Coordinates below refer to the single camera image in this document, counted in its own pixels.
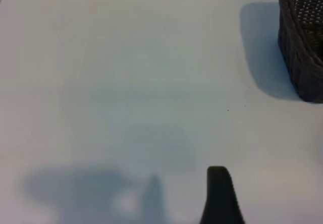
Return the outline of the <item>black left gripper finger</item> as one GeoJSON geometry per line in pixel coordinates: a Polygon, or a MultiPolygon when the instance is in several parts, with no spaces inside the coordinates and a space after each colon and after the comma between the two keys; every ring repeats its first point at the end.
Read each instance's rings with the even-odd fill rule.
{"type": "Polygon", "coordinates": [[[229,171],[224,166],[207,169],[206,202],[200,224],[244,224],[229,171]]]}

